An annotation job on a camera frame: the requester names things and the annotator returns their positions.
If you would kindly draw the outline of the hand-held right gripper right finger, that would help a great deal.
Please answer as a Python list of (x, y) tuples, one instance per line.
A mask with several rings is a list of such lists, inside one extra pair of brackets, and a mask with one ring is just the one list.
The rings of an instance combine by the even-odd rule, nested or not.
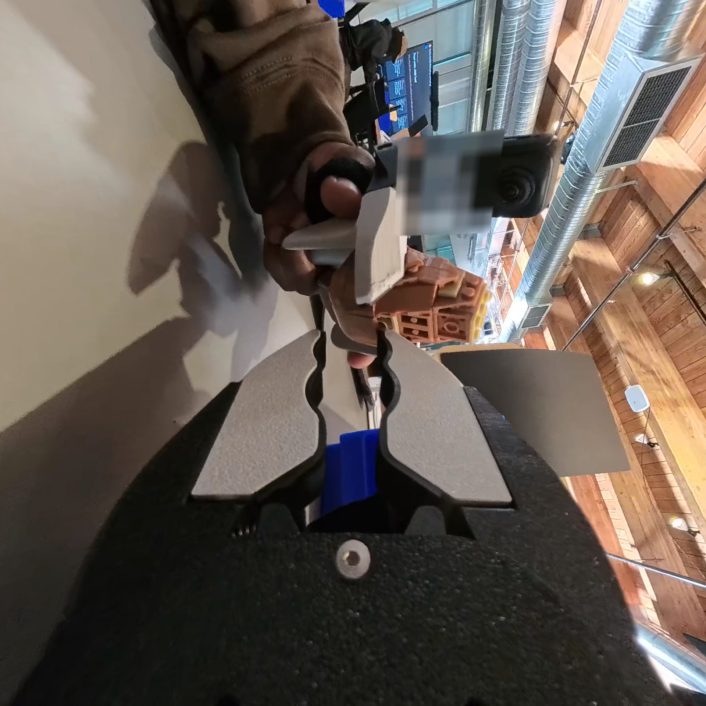
[(462, 507), (513, 499), (463, 384), (394, 331), (379, 332), (382, 450), (420, 485)]

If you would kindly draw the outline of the orange and tan toy segment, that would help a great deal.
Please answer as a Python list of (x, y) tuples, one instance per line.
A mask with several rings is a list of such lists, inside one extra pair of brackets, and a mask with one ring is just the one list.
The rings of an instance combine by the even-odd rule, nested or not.
[(481, 338), (491, 291), (451, 261), (408, 248), (401, 280), (373, 304), (374, 320), (419, 345)]

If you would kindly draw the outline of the black office chair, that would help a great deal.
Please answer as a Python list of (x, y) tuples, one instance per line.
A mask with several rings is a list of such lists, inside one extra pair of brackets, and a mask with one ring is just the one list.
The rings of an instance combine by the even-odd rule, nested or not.
[(360, 137), (369, 137), (374, 132), (375, 121), (388, 113), (385, 79), (382, 77), (359, 86), (358, 92), (352, 95), (343, 109), (350, 137), (355, 143)]

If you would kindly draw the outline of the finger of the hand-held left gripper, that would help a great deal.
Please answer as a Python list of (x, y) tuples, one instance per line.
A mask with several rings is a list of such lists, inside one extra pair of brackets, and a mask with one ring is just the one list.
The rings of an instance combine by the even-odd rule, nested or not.
[(373, 305), (404, 275), (407, 240), (397, 192), (385, 187), (366, 193), (356, 222), (354, 295)]

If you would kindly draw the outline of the person's left hand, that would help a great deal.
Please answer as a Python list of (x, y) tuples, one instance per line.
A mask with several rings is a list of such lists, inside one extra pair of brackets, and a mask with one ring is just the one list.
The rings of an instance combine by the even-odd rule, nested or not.
[[(344, 143), (324, 143), (312, 150), (262, 213), (264, 234), (263, 264), (273, 280), (286, 292), (314, 295), (323, 271), (318, 271), (304, 252), (287, 251), (282, 242), (291, 233), (309, 224), (304, 208), (306, 182), (310, 172), (316, 172), (331, 160), (352, 159), (367, 171), (374, 168), (374, 159), (358, 146)], [(358, 217), (362, 192), (357, 186), (338, 176), (329, 176), (321, 184), (322, 204), (337, 218), (355, 220)]]

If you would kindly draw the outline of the black panel with wooden rim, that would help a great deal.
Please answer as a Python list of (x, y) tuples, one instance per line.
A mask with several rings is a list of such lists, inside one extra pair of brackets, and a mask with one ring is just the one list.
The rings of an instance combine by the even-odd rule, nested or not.
[(557, 476), (631, 469), (593, 358), (579, 352), (481, 345), (440, 352)]

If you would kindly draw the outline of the silver ventilation duct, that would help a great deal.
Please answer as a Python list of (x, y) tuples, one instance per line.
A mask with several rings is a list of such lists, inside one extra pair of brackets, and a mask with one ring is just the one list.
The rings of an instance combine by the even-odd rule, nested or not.
[(488, 130), (535, 130), (566, 1), (502, 1)]
[(631, 1), (580, 122), (556, 192), (503, 322), (516, 342), (546, 315), (550, 289), (607, 176), (637, 163), (702, 58), (688, 39), (704, 1)]

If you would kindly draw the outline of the blue plastic bin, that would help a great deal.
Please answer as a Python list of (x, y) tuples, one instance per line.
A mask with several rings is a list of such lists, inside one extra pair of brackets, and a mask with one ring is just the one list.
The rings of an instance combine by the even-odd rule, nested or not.
[(337, 443), (327, 446), (320, 502), (321, 516), (368, 499), (377, 492), (377, 449), (377, 428), (341, 434)]

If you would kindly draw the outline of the wall television screen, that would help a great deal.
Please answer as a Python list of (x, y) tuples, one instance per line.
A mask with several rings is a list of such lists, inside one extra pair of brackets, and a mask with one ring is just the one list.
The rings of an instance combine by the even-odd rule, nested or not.
[(387, 135), (409, 129), (422, 117), (431, 125), (433, 67), (434, 43), (431, 40), (409, 48), (397, 61), (387, 60), (381, 66), (385, 100), (396, 115), (396, 119), (382, 119), (381, 129)]

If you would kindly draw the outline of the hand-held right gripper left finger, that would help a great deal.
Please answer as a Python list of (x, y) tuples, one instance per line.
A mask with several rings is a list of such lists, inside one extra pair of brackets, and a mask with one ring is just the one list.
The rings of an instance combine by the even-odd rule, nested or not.
[(192, 495), (265, 500), (280, 490), (310, 501), (326, 445), (319, 410), (325, 333), (309, 331), (260, 361), (242, 379)]

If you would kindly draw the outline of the person's left forearm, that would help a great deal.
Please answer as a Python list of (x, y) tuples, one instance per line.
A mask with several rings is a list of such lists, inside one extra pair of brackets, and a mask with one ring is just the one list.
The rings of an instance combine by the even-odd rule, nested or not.
[(190, 69), (261, 215), (319, 146), (353, 148), (334, 18), (306, 1), (181, 1)]

